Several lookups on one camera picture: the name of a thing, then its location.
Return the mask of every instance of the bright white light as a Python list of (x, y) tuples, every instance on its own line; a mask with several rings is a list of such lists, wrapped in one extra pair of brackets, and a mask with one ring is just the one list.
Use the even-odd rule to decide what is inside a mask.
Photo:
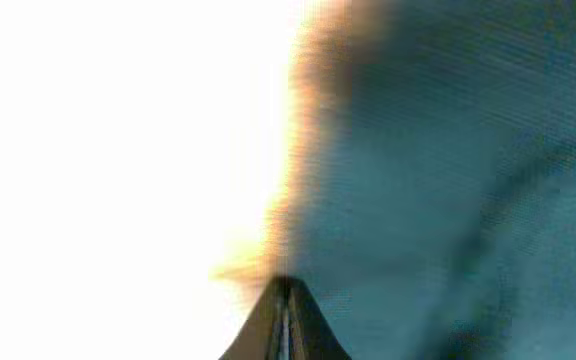
[(0, 359), (215, 359), (264, 251), (301, 1), (0, 0)]

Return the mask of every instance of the teal fabric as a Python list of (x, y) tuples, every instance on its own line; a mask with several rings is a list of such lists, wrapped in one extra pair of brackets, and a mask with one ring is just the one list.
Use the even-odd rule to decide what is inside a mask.
[(576, 1), (399, 3), (295, 272), (355, 359), (576, 359)]

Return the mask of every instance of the blurry fabric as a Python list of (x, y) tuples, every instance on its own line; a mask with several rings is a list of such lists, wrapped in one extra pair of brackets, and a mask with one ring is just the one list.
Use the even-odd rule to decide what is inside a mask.
[(384, 9), (291, 271), (354, 359), (576, 359), (576, 1)]

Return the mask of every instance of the black pointed object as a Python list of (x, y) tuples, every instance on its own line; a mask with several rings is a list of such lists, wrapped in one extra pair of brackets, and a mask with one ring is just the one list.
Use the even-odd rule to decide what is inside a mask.
[(220, 360), (350, 359), (303, 281), (270, 281)]

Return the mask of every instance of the blue cloth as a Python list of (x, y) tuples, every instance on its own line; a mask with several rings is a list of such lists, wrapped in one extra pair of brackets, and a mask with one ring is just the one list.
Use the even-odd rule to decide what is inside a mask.
[(576, 1), (400, 1), (297, 275), (355, 359), (576, 359)]

